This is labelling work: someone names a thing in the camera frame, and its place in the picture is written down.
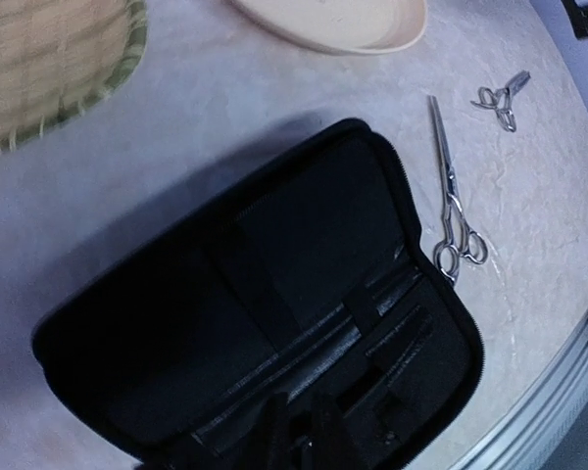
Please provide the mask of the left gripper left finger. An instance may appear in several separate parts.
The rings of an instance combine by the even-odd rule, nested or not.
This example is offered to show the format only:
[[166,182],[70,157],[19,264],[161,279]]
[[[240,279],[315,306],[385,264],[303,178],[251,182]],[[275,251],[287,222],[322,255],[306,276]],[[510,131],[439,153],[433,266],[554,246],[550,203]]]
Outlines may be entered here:
[[270,397],[249,435],[244,468],[283,470],[291,466],[288,395]]

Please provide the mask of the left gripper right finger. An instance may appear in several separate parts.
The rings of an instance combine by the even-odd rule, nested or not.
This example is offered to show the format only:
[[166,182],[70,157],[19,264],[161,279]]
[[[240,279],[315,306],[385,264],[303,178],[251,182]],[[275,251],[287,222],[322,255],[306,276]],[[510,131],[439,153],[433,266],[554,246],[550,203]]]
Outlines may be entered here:
[[353,450],[334,399],[317,394],[312,405],[312,468],[351,469]]

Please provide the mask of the black zip tool case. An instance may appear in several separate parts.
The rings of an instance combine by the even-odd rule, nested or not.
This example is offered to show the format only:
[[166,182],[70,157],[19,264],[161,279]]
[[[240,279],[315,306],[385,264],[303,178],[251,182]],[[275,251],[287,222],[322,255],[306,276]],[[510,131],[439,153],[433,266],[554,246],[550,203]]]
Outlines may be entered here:
[[75,295],[33,354],[60,402],[143,469],[245,469],[288,395],[289,469],[312,468],[331,396],[351,469],[401,469],[474,394],[476,324],[420,246],[392,145],[341,120],[259,168]]

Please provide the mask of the straight silver scissors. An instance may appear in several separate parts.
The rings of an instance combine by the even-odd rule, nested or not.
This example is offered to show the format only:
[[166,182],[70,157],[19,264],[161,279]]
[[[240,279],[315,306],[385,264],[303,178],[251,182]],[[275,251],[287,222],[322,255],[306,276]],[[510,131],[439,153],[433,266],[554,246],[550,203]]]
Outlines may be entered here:
[[433,95],[428,95],[427,100],[440,163],[443,201],[441,220],[444,238],[435,245],[433,260],[441,274],[454,286],[461,262],[467,260],[482,265],[488,260],[489,251],[485,239],[466,219],[438,100]]

